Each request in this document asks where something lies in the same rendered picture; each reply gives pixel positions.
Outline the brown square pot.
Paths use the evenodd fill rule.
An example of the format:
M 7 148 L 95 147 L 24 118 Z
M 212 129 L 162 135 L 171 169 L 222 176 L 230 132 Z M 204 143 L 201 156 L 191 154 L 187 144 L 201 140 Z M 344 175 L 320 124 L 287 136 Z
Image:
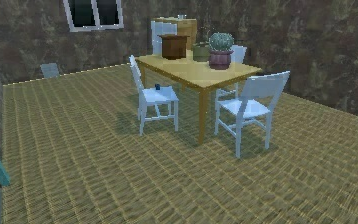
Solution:
M 162 57 L 168 60 L 176 60 L 186 57 L 187 35 L 165 34 L 162 39 Z

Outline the cactus in maroon pot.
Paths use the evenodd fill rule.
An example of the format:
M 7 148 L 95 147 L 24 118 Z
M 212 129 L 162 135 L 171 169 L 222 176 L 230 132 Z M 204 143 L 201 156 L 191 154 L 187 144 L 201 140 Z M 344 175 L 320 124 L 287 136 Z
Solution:
M 234 38 L 230 33 L 213 33 L 209 38 L 209 67 L 215 70 L 226 70 L 231 63 Z

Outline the small grey box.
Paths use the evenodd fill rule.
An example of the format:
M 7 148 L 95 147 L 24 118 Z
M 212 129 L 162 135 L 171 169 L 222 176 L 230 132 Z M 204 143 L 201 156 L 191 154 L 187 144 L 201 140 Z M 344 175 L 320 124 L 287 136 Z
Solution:
M 56 63 L 41 64 L 40 68 L 45 78 L 53 78 L 59 75 L 59 70 Z

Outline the tan wooden cabinet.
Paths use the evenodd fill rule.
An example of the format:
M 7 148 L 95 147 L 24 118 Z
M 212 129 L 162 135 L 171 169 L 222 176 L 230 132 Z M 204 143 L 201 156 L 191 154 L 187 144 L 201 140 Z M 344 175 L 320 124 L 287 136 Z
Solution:
M 178 19 L 175 17 L 159 17 L 152 18 L 152 21 L 156 22 L 168 22 L 177 25 L 176 35 L 187 35 L 186 49 L 191 50 L 192 46 L 196 42 L 197 36 L 197 20 L 196 19 Z

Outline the yellow wooden dining table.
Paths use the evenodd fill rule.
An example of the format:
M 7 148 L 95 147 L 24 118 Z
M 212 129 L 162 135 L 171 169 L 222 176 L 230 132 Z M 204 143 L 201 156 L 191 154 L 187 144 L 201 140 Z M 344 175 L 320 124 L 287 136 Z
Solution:
M 210 93 L 261 71 L 261 68 L 236 62 L 232 62 L 226 70 L 214 70 L 207 62 L 194 61 L 193 52 L 190 50 L 186 52 L 186 57 L 181 59 L 168 60 L 160 55 L 146 55 L 137 57 L 136 61 L 143 84 L 146 84 L 145 70 L 148 69 L 199 93 L 199 144 L 203 143 L 205 136 Z

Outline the white framed window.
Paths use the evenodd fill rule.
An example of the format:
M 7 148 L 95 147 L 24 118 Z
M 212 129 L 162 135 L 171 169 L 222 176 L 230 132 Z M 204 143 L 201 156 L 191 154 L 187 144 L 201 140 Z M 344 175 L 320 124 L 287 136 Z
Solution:
M 121 0 L 63 0 L 63 5 L 71 32 L 124 27 Z

